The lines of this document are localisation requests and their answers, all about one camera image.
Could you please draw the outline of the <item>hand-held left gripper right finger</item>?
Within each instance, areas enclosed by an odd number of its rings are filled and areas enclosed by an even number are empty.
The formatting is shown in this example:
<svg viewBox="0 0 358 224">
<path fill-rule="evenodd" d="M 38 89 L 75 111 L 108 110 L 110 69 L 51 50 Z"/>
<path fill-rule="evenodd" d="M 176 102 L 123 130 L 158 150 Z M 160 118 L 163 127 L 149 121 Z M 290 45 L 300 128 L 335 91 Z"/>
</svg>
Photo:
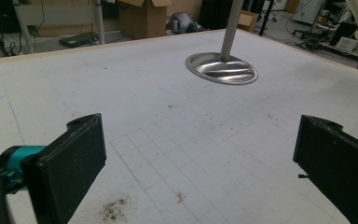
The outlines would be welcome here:
<svg viewBox="0 0 358 224">
<path fill-rule="evenodd" d="M 358 139 L 333 121 L 303 115 L 293 161 L 351 224 L 358 224 Z"/>
</svg>

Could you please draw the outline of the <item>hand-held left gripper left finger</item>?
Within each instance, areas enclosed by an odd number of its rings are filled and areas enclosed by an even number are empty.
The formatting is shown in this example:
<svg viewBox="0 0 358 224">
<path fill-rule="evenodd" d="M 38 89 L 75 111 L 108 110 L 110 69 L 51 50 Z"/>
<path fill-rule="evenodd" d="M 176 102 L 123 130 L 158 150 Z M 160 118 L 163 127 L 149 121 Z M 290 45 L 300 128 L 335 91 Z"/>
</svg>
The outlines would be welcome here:
<svg viewBox="0 0 358 224">
<path fill-rule="evenodd" d="M 7 195 L 29 192 L 38 224 L 67 224 L 105 166 L 102 115 L 74 119 L 47 146 L 14 146 L 0 155 L 0 224 L 13 224 Z"/>
</svg>

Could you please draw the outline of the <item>metal utensil rack stand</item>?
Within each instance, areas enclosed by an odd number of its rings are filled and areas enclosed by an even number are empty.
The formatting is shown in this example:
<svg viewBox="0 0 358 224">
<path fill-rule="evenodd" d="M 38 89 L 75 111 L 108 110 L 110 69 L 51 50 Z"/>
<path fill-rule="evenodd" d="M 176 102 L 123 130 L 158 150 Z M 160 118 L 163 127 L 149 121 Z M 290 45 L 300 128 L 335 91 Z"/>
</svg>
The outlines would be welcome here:
<svg viewBox="0 0 358 224">
<path fill-rule="evenodd" d="M 249 63 L 230 55 L 244 0 L 233 0 L 221 51 L 196 53 L 186 59 L 186 67 L 198 77 L 227 85 L 246 85 L 258 74 Z"/>
</svg>

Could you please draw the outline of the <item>white cabinet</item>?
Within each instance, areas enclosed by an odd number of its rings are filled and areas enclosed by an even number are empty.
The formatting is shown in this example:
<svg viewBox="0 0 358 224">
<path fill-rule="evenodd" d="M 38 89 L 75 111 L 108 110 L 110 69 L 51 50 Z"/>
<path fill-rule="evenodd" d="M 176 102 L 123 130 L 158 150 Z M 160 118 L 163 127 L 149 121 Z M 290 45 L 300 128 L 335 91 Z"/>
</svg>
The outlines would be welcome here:
<svg viewBox="0 0 358 224">
<path fill-rule="evenodd" d="M 292 21 L 313 24 L 326 0 L 300 0 Z"/>
</svg>

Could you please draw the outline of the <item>black tripod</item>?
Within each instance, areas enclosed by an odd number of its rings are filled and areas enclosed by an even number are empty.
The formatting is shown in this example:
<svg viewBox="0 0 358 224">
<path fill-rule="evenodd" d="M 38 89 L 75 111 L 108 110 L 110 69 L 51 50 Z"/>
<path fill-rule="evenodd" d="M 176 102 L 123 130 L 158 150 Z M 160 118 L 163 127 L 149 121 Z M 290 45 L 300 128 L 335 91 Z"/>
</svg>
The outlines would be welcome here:
<svg viewBox="0 0 358 224">
<path fill-rule="evenodd" d="M 267 9 L 267 12 L 265 13 L 265 16 L 264 16 L 264 19 L 263 19 L 263 22 L 262 22 L 262 25 L 261 25 L 261 28 L 259 31 L 259 36 L 263 36 L 263 34 L 266 30 L 267 23 L 269 20 L 269 15 L 270 15 L 270 12 L 274 6 L 274 3 L 275 3 L 275 0 L 269 0 L 268 9 Z"/>
</svg>

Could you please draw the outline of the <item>white grid mat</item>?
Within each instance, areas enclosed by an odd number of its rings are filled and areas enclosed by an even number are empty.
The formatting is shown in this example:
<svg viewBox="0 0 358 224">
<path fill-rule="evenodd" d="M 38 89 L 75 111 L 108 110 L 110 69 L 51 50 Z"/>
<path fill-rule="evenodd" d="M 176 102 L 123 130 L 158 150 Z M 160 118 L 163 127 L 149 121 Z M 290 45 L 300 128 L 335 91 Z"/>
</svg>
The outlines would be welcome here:
<svg viewBox="0 0 358 224">
<path fill-rule="evenodd" d="M 349 224 L 293 160 L 302 116 L 358 139 L 358 70 L 246 32 L 258 78 L 192 74 L 220 31 L 0 59 L 0 154 L 98 113 L 106 165 L 71 224 Z"/>
</svg>

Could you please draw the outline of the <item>small cardboard box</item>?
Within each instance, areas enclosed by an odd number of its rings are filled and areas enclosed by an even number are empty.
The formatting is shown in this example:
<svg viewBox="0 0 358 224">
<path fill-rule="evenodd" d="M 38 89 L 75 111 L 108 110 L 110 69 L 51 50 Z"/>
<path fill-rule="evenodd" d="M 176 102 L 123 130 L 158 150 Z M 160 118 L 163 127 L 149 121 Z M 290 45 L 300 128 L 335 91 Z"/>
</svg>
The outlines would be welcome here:
<svg viewBox="0 0 358 224">
<path fill-rule="evenodd" d="M 240 14 L 238 28 L 243 31 L 252 33 L 255 29 L 255 24 L 258 19 L 258 14 L 243 10 Z"/>
</svg>

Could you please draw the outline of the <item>flat black device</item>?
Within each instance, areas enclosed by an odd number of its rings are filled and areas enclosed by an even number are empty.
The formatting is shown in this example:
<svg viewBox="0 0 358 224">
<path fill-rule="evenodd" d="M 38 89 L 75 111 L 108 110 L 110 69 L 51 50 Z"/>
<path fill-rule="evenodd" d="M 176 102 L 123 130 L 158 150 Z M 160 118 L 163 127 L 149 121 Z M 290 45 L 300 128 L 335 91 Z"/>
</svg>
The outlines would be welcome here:
<svg viewBox="0 0 358 224">
<path fill-rule="evenodd" d="M 84 45 L 99 44 L 99 36 L 93 32 L 86 32 L 79 35 L 65 37 L 59 43 L 67 48 L 78 48 Z"/>
</svg>

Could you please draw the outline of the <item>large open cardboard box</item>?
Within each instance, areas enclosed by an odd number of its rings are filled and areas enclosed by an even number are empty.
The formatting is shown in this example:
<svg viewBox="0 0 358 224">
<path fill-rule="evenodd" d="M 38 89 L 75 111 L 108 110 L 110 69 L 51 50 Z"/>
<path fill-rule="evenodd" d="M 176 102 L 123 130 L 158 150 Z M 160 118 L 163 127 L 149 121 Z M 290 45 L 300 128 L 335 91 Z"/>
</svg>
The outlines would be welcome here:
<svg viewBox="0 0 358 224">
<path fill-rule="evenodd" d="M 166 35 L 167 7 L 172 0 L 117 0 L 120 32 L 132 39 Z"/>
</svg>

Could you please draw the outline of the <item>grey bag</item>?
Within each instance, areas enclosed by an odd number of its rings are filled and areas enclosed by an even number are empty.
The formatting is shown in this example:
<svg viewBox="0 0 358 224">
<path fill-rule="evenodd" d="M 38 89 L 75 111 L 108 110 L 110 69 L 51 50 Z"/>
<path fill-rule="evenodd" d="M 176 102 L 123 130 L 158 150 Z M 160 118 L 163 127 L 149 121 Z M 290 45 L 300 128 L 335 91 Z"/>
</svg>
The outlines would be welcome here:
<svg viewBox="0 0 358 224">
<path fill-rule="evenodd" d="M 176 35 L 203 31 L 203 27 L 187 12 L 173 13 L 167 19 L 166 28 Z"/>
</svg>

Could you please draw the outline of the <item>white stand frame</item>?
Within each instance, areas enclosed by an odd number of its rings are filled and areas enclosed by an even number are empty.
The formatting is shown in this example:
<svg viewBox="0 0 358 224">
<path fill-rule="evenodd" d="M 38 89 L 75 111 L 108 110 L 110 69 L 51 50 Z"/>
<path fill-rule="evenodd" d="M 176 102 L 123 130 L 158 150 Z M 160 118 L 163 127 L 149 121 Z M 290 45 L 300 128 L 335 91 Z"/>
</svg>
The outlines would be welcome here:
<svg viewBox="0 0 358 224">
<path fill-rule="evenodd" d="M 19 0 L 12 0 L 22 35 L 25 38 L 28 53 L 34 53 L 29 26 L 65 25 L 78 23 L 96 23 L 99 44 L 104 43 L 103 12 L 101 0 L 89 5 L 24 5 Z"/>
</svg>

